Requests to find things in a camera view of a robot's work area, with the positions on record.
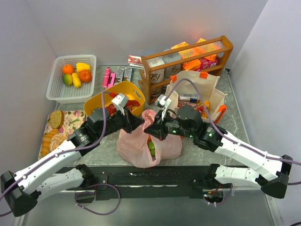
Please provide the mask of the white plastic fruit basket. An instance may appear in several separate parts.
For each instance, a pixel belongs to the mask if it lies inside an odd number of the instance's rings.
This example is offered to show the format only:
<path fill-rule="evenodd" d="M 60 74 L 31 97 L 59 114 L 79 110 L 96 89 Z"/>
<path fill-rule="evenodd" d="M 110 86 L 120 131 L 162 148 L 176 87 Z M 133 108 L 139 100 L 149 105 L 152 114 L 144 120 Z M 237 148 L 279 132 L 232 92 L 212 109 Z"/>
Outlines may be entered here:
<path fill-rule="evenodd" d="M 82 83 L 80 88 L 63 83 L 63 66 L 72 65 L 76 68 L 77 63 L 85 63 L 90 66 L 92 80 Z M 95 85 L 96 56 L 94 55 L 68 55 L 58 57 L 53 64 L 46 97 L 60 104 L 83 103 L 92 97 Z"/>

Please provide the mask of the wooden shelf rack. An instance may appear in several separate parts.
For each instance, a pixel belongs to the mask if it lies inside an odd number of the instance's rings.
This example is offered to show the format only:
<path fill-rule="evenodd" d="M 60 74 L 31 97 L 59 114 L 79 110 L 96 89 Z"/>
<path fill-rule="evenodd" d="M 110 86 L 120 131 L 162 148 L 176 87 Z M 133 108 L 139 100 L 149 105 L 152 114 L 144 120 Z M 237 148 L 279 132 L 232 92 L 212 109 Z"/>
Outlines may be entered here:
<path fill-rule="evenodd" d="M 182 63 L 189 62 L 195 59 L 205 58 L 211 61 L 218 60 L 216 66 L 204 70 L 197 71 L 212 73 L 215 76 L 220 76 L 224 69 L 231 53 L 233 51 L 232 42 L 222 35 L 218 38 L 199 41 L 195 44 L 177 44 L 168 50 L 155 54 L 142 56 L 141 60 L 144 69 L 140 70 L 141 79 L 138 81 L 148 104 L 155 102 L 157 97 L 151 93 L 157 88 L 162 88 L 170 82 L 171 76 L 183 71 Z M 169 77 L 164 77 L 163 81 L 151 84 L 150 74 L 152 71 L 159 69 L 172 69 L 179 65 L 180 69 L 170 73 Z"/>

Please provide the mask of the green toy watermelon ball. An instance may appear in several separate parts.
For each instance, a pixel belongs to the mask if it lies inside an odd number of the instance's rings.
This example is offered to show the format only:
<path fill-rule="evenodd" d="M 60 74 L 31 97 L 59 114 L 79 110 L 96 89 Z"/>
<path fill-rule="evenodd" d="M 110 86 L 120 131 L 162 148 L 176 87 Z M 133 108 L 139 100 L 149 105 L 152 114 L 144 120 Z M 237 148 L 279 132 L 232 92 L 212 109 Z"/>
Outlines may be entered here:
<path fill-rule="evenodd" d="M 151 156 L 155 156 L 156 149 L 155 149 L 155 145 L 152 141 L 148 142 L 148 148 L 149 148 Z"/>

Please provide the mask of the red toy lobster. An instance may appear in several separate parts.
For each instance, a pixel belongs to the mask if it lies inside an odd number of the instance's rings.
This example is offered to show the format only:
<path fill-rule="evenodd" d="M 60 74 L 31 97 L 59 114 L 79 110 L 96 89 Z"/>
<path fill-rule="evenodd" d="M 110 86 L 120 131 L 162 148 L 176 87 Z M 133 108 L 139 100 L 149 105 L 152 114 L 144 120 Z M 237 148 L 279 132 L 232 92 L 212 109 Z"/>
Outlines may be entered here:
<path fill-rule="evenodd" d="M 141 105 L 139 104 L 138 101 L 136 100 L 128 100 L 128 102 L 126 103 L 126 107 L 132 111 L 133 109 L 136 109 L 137 107 L 140 107 Z M 106 109 L 108 110 L 110 115 L 113 115 L 117 109 L 115 108 L 115 106 L 113 104 L 110 104 L 106 107 Z"/>

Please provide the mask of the white cup on shelf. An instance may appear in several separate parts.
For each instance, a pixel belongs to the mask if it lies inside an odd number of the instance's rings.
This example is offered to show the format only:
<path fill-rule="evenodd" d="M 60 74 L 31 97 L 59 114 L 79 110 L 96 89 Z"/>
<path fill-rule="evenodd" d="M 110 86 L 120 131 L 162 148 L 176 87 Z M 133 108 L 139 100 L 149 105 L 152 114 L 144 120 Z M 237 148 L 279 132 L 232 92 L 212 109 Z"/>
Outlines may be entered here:
<path fill-rule="evenodd" d="M 163 81 L 165 69 L 159 69 L 150 73 L 151 84 L 159 83 Z"/>

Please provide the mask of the red snack bag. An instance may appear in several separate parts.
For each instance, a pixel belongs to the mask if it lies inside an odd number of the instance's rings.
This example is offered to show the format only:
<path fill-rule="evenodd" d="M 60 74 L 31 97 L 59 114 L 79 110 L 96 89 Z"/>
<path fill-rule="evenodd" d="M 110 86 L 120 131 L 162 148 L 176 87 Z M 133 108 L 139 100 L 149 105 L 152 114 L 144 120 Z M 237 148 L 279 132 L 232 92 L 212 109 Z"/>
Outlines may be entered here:
<path fill-rule="evenodd" d="M 183 106 L 191 106 L 194 110 L 200 112 L 200 113 L 203 113 L 205 112 L 205 108 L 203 105 L 199 105 L 199 104 L 196 104 L 196 103 L 190 103 L 190 102 L 184 102 L 184 101 L 179 101 L 178 102 L 178 108 L 181 108 Z"/>

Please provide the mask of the orange yellow snack bag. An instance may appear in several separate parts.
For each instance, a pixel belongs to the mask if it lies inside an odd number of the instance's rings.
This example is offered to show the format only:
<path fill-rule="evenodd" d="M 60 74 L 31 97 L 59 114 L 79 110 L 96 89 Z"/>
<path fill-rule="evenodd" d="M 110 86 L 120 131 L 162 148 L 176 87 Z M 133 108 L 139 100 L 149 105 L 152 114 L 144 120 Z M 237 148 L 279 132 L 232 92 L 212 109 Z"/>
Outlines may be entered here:
<path fill-rule="evenodd" d="M 202 102 L 199 102 L 199 112 L 201 113 L 201 117 L 207 119 L 207 111 L 209 112 L 211 109 L 211 104 L 209 101 L 205 101 L 205 104 L 203 104 Z"/>

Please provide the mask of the pink plastic grocery bag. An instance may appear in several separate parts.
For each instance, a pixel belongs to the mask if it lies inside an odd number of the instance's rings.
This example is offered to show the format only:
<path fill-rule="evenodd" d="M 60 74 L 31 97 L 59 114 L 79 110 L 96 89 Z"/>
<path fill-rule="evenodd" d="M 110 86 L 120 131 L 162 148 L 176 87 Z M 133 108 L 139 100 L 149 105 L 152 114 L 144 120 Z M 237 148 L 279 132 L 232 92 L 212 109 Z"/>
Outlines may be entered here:
<path fill-rule="evenodd" d="M 145 110 L 142 113 L 144 124 L 139 126 L 132 133 L 126 133 L 123 129 L 117 140 L 117 151 L 121 158 L 138 168 L 150 168 L 158 165 L 161 160 L 175 159 L 181 154 L 182 139 L 177 135 L 167 135 L 166 139 L 160 141 L 151 136 L 155 145 L 156 154 L 151 156 L 148 148 L 149 134 L 144 129 L 154 122 L 155 111 Z"/>

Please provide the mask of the silver chocolate bar box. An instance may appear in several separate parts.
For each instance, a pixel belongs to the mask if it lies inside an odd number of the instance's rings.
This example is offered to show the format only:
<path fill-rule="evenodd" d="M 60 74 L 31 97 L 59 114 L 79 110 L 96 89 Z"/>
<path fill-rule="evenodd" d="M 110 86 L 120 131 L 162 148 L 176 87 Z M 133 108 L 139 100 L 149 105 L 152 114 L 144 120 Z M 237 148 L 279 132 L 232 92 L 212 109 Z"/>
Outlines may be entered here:
<path fill-rule="evenodd" d="M 116 72 L 115 83 L 120 83 L 122 81 L 131 82 L 132 73 L 133 73 L 132 68 L 129 67 L 119 68 Z"/>

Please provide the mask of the toy bread slice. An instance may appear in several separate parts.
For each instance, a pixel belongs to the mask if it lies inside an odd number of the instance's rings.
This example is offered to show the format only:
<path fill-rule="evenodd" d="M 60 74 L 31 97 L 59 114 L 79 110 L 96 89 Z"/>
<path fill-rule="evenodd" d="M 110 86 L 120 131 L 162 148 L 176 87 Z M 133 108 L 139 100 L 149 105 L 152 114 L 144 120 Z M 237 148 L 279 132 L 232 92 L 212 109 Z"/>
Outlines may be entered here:
<path fill-rule="evenodd" d="M 49 123 L 51 128 L 60 129 L 64 122 L 64 113 L 61 110 L 52 112 L 49 116 Z"/>

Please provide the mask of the orange toy tangerine top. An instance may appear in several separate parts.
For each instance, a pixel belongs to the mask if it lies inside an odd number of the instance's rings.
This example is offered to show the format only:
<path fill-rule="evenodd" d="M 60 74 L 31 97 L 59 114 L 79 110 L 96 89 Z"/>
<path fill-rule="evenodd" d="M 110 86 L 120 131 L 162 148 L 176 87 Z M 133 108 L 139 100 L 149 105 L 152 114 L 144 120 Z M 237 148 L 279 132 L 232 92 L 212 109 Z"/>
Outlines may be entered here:
<path fill-rule="evenodd" d="M 74 72 L 75 72 L 74 67 L 70 64 L 66 64 L 62 67 L 63 74 L 72 74 Z"/>

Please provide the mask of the pink box on shelf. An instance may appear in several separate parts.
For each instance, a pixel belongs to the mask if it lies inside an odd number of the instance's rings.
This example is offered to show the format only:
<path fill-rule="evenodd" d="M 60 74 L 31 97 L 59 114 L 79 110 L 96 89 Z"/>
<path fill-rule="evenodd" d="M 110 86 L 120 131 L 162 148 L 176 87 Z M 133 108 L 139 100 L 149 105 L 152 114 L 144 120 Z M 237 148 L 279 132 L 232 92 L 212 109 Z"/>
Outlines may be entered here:
<path fill-rule="evenodd" d="M 208 60 L 208 59 L 205 59 L 205 58 L 201 58 L 200 62 L 201 62 L 200 70 L 204 70 L 204 69 L 216 66 L 217 63 L 218 63 L 218 60 L 215 59 L 214 61 L 211 61 L 211 60 Z"/>

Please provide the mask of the floral canvas tote bag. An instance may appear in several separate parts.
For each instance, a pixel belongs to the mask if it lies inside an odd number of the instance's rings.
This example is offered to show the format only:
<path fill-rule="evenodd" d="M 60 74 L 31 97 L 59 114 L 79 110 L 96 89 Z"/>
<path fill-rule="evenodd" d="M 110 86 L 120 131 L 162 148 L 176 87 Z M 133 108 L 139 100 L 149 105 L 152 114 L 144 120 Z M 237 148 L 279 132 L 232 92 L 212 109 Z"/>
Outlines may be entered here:
<path fill-rule="evenodd" d="M 165 96 L 171 99 L 170 109 L 177 112 L 180 105 L 179 95 L 200 93 L 204 101 L 210 103 L 209 115 L 217 124 L 225 113 L 226 94 L 216 88 L 219 77 L 206 72 L 181 71 L 171 77 L 167 85 Z"/>

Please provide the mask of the silver blue drink can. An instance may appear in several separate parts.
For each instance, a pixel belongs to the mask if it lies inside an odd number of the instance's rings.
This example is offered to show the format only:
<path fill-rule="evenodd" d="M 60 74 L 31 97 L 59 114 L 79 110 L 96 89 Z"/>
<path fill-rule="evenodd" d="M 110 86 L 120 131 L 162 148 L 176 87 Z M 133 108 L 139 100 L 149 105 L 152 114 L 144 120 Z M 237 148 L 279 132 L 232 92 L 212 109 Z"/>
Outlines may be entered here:
<path fill-rule="evenodd" d="M 179 101 L 198 103 L 200 101 L 198 94 L 180 94 L 178 96 Z"/>

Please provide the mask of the yellow toy pepper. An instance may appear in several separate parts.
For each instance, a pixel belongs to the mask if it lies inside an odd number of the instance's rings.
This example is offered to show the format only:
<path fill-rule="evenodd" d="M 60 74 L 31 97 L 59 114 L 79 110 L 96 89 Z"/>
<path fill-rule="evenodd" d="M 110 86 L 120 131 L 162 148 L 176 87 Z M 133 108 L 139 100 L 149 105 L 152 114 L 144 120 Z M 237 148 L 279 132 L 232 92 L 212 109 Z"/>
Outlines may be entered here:
<path fill-rule="evenodd" d="M 79 73 L 83 70 L 87 70 L 87 71 L 91 71 L 91 67 L 89 64 L 83 63 L 83 62 L 79 62 L 76 63 L 76 71 Z"/>

